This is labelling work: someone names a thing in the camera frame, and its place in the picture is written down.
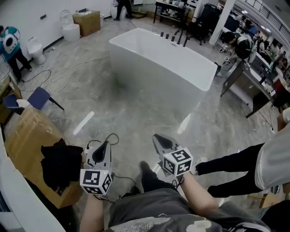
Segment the balcony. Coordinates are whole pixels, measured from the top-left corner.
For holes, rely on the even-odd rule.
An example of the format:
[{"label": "balcony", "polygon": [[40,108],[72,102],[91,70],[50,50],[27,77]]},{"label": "balcony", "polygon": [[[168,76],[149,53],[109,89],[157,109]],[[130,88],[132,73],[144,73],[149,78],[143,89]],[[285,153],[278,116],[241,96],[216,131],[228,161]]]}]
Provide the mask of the balcony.
[{"label": "balcony", "polygon": [[290,43],[290,31],[287,27],[285,27],[285,23],[281,21],[279,18],[277,18],[270,10],[269,7],[261,0],[239,0],[241,2],[244,2],[251,7],[255,8],[255,11],[258,11],[261,16],[266,18],[269,23],[272,24],[273,27],[275,27],[276,30],[285,37],[285,39]]}]

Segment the railing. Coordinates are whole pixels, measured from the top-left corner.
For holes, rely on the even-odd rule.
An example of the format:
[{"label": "railing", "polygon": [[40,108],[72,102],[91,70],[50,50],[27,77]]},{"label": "railing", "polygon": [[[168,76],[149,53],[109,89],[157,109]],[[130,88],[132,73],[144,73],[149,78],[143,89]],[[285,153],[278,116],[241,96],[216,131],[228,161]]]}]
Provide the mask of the railing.
[{"label": "railing", "polygon": [[261,0],[240,0],[240,1],[246,2],[250,6],[254,7],[256,10],[258,10],[260,14],[265,16],[267,20],[269,20],[278,29],[278,31],[280,31],[280,33],[285,36],[285,38],[290,43],[290,31],[283,25],[283,23],[275,15],[273,15],[268,10],[263,1]]}]

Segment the blue chair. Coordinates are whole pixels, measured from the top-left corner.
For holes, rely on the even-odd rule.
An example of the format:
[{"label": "blue chair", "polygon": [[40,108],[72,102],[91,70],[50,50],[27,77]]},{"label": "blue chair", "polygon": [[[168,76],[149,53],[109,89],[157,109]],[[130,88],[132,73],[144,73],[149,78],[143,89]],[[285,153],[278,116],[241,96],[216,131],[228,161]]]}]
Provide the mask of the blue chair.
[{"label": "blue chair", "polygon": [[[15,94],[10,94],[3,99],[5,106],[16,114],[21,115],[24,108],[20,107],[17,103],[17,97]],[[46,92],[42,87],[37,87],[36,90],[28,98],[28,102],[38,110],[41,110],[46,102],[50,100],[52,103],[56,104],[63,111],[64,109]]]}]

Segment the white bathtub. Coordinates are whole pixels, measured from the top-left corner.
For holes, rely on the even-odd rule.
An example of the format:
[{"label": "white bathtub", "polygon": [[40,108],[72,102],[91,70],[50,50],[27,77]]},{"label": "white bathtub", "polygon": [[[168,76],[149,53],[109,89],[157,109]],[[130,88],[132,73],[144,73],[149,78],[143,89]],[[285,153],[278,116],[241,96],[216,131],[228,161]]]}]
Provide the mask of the white bathtub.
[{"label": "white bathtub", "polygon": [[182,118],[209,90],[217,65],[197,52],[144,29],[110,41],[113,71],[132,91],[146,91]]}]

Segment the concrete floor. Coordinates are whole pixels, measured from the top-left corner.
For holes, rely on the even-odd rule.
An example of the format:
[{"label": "concrete floor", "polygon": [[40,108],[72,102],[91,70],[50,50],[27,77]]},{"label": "concrete floor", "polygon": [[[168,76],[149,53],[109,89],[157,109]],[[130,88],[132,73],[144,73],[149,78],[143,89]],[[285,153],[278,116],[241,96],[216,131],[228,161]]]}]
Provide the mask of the concrete floor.
[{"label": "concrete floor", "polygon": [[[45,89],[65,111],[48,102],[43,112],[67,140],[84,147],[90,140],[103,140],[110,133],[118,134],[120,142],[112,147],[113,171],[117,175],[136,179],[139,175],[138,163],[141,160],[147,161],[151,167],[158,162],[152,143],[154,133],[174,137],[190,150],[195,159],[207,156],[209,160],[265,142],[272,136],[269,125],[260,113],[246,119],[245,115],[250,110],[233,93],[227,92],[220,98],[224,82],[220,77],[213,80],[204,100],[191,113],[184,130],[180,129],[182,122],[175,118],[173,113],[160,111],[154,104],[142,98],[142,94],[132,96],[120,89],[111,69],[108,41],[135,27],[159,34],[164,31],[170,35],[176,30],[159,22],[153,24],[153,20],[148,18],[121,22],[110,19],[100,31],[79,41],[60,41],[55,45],[55,50],[45,53],[47,60],[42,66],[33,64],[33,71],[24,75],[24,80],[29,80],[42,70],[51,70],[51,77],[42,86],[49,84]],[[219,54],[218,48],[213,48],[208,43],[200,46],[195,39],[191,39],[187,46],[213,62],[223,62],[224,54]],[[47,76],[47,72],[44,72],[30,82],[19,84],[19,87],[22,90],[33,91]],[[23,92],[23,98],[27,99],[30,94],[31,92]],[[270,121],[268,110],[269,106],[265,106],[261,113]],[[94,116],[73,135],[73,130],[91,111],[95,113]],[[270,113],[273,127],[276,129],[277,110],[270,110]],[[6,126],[7,136],[18,117],[14,114]],[[202,186],[207,188],[242,175],[243,173],[220,172],[197,178]],[[119,195],[126,193],[131,185],[132,182],[128,179],[114,181],[109,190],[109,198],[116,200]],[[79,217],[82,215],[85,200],[84,194],[75,207]],[[233,197],[232,200],[242,207],[256,207],[255,202],[246,199],[246,196]]]}]

